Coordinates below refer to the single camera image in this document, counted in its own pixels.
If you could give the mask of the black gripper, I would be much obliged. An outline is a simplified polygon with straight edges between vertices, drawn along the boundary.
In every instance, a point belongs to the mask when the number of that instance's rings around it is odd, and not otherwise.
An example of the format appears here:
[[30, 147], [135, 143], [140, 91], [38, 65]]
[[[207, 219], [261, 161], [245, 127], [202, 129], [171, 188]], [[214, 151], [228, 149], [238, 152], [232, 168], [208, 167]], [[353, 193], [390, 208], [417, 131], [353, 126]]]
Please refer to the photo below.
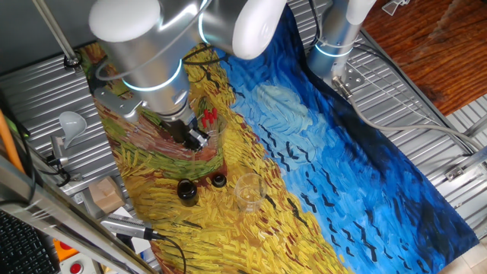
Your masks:
[[203, 149], [208, 144], [209, 135], [198, 129], [193, 113], [183, 113], [181, 116], [161, 116], [161, 123], [176, 143], [183, 144], [192, 151]]

